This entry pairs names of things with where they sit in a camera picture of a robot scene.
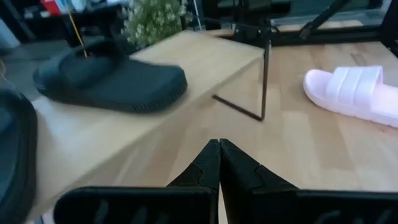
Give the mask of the black slide sandal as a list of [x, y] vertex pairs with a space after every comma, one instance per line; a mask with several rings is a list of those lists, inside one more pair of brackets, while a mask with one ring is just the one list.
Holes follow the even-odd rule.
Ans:
[[36, 192], [37, 114], [20, 92], [0, 89], [0, 224], [23, 224]]
[[164, 110], [188, 86], [180, 66], [133, 60], [109, 39], [46, 60], [32, 78], [37, 91], [51, 100], [129, 113]]

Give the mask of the wooden shelf with black frame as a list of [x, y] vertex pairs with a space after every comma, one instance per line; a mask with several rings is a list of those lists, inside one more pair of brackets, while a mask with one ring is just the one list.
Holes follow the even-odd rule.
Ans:
[[173, 128], [258, 63], [263, 53], [258, 47], [186, 30], [134, 54], [134, 59], [177, 64], [185, 70], [186, 94], [160, 113], [122, 113], [37, 98], [37, 190], [28, 220], [45, 214], [61, 195], [77, 187], [167, 185], [165, 165], [175, 152], [165, 143], [174, 140]]

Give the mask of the pink slide sandal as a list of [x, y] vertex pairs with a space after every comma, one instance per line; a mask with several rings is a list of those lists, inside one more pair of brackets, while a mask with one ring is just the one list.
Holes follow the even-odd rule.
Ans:
[[383, 82], [379, 65], [309, 70], [303, 89], [323, 109], [398, 128], [398, 87]]

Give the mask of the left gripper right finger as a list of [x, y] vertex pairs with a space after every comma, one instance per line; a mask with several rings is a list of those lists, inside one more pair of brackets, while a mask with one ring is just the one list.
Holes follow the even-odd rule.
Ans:
[[230, 224], [398, 224], [398, 192], [300, 189], [231, 141], [220, 148]]

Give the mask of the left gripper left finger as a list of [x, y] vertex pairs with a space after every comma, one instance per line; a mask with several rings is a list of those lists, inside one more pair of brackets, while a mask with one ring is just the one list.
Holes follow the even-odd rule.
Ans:
[[218, 224], [220, 142], [211, 139], [165, 187], [80, 187], [56, 202], [55, 224]]

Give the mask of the potted plant with white flowers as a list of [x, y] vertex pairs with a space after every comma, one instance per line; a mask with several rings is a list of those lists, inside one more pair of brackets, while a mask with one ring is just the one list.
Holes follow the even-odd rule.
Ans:
[[156, 44], [183, 30], [192, 20], [187, 0], [130, 0], [122, 9], [121, 33], [139, 47]]

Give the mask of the black aluminium rig frame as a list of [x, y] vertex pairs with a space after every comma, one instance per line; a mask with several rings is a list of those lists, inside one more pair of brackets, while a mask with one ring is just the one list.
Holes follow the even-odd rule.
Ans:
[[[260, 26], [273, 23], [279, 32], [274, 31], [267, 42], [252, 46], [269, 49], [276, 47], [320, 44], [347, 44], [359, 42], [380, 42], [398, 58], [398, 0], [392, 0], [386, 14], [379, 25], [347, 26], [322, 29], [321, 26], [328, 22], [340, 9], [351, 0], [334, 0], [327, 8], [314, 19], [305, 23], [298, 30], [283, 31], [273, 23], [275, 16], [288, 13], [286, 6], [278, 6], [272, 0], [260, 0], [262, 6], [251, 7], [250, 0], [233, 0], [231, 12], [233, 19], [221, 20], [219, 18], [199, 17], [199, 21], [221, 24], [248, 24]], [[201, 32], [215, 37], [232, 40], [234, 28], [230, 29], [205, 29]]]

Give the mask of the red box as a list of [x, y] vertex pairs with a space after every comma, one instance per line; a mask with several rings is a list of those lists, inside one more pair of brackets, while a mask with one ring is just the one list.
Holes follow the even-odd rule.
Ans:
[[63, 12], [62, 0], [40, 0], [40, 3], [51, 16], [61, 15]]

